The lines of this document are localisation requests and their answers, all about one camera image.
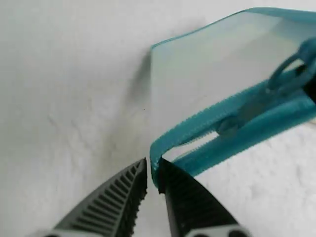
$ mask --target teal plastic edge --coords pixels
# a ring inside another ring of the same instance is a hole
[[[151,50],[153,50],[154,48],[156,48],[157,46],[159,46],[161,44],[164,44],[164,43],[167,43],[167,42],[170,42],[173,40],[177,40],[179,38],[194,34],[198,31],[202,31],[202,30],[206,29],[207,27],[209,27],[215,23],[218,23],[222,20],[225,20],[228,17],[234,16],[234,15],[242,13],[242,12],[260,13],[260,14],[264,14],[264,15],[283,17],[283,18],[287,18],[287,19],[291,19],[291,20],[295,20],[295,21],[316,22],[316,19],[315,19],[316,12],[312,12],[312,11],[300,11],[300,10],[283,9],[283,8],[276,8],[276,7],[253,7],[253,8],[249,8],[249,9],[235,12],[229,16],[226,16],[222,19],[219,19],[213,23],[210,23],[206,26],[198,28],[194,31],[191,31],[191,32],[185,33],[183,35],[179,35],[179,36],[172,37],[172,38],[163,40],[161,42],[158,42],[158,43],[152,45]]]

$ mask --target white surface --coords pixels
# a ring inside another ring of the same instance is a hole
[[[150,45],[258,5],[316,10],[309,0],[0,1],[0,235],[51,228],[147,156]],[[199,179],[256,237],[312,236],[313,131],[286,132]],[[152,185],[138,216],[135,236],[170,235]]]

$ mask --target white textured wall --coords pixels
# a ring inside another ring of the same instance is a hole
[[[148,155],[150,45],[258,5],[316,10],[309,0],[0,1],[0,235],[51,228]],[[198,178],[256,236],[311,236],[313,131],[288,131]],[[152,185],[135,236],[149,233],[170,235]]]

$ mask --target transparent plastic sheet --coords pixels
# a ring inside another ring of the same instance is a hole
[[[173,128],[151,146],[154,182],[157,183],[155,171],[158,160],[165,152],[214,131],[215,127],[211,124],[246,103],[303,41],[315,35],[315,13],[254,8],[154,45],[154,138]],[[175,157],[173,162],[197,175],[315,116],[313,101],[298,91],[282,106],[240,129],[235,138],[217,137],[207,146]]]

